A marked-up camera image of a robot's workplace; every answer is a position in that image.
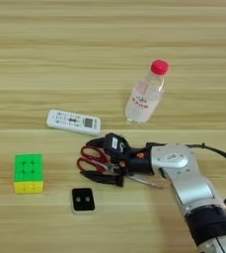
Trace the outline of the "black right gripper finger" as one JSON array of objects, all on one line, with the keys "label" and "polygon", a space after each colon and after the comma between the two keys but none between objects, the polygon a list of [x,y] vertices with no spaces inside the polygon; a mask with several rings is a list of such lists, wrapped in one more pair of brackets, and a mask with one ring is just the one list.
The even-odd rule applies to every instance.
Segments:
[{"label": "black right gripper finger", "polygon": [[97,171],[81,171],[80,174],[96,183],[123,186],[123,177],[121,175],[107,175]]},{"label": "black right gripper finger", "polygon": [[91,139],[86,143],[86,145],[90,146],[90,147],[104,148],[105,147],[105,138],[100,137],[100,138]]}]

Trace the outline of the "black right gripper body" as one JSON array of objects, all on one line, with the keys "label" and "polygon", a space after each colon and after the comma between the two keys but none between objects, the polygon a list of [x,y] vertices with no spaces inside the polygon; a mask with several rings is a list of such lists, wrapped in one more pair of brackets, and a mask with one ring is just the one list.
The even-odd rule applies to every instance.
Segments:
[{"label": "black right gripper body", "polygon": [[121,148],[117,152],[117,161],[120,171],[126,174],[152,175],[150,149],[144,148]]}]

